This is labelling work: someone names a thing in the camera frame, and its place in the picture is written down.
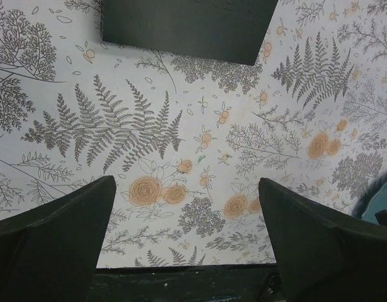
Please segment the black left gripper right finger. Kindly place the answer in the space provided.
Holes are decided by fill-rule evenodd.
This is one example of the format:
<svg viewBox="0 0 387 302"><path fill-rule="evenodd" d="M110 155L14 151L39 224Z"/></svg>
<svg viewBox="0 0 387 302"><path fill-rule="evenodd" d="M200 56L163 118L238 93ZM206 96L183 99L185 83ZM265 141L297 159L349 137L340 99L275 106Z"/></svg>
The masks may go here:
<svg viewBox="0 0 387 302"><path fill-rule="evenodd" d="M387 210L372 223L268 178L259 199L286 301L387 301Z"/></svg>

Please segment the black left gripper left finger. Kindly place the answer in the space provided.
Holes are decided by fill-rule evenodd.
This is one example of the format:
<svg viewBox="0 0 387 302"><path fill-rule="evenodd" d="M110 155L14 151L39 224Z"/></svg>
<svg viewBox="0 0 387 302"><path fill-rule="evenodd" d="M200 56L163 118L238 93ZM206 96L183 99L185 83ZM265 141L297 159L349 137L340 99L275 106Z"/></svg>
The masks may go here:
<svg viewBox="0 0 387 302"><path fill-rule="evenodd" d="M0 301L85 301L115 194L104 176L0 220Z"/></svg>

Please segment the black network switch box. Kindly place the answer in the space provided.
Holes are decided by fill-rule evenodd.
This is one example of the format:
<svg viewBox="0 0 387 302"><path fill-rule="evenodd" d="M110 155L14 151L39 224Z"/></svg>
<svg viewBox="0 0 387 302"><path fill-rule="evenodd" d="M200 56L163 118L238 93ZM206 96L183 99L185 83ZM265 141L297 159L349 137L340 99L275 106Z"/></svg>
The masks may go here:
<svg viewBox="0 0 387 302"><path fill-rule="evenodd" d="M277 1L108 0L105 42L254 65Z"/></svg>

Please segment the teal plastic tray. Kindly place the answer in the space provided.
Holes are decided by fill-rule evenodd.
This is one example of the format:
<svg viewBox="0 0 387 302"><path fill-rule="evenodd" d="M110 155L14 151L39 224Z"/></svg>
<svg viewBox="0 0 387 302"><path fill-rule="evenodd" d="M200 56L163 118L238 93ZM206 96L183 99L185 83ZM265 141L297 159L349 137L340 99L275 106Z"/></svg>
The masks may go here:
<svg viewBox="0 0 387 302"><path fill-rule="evenodd" d="M375 214L387 210L387 171L378 176L357 202L353 216L378 225Z"/></svg>

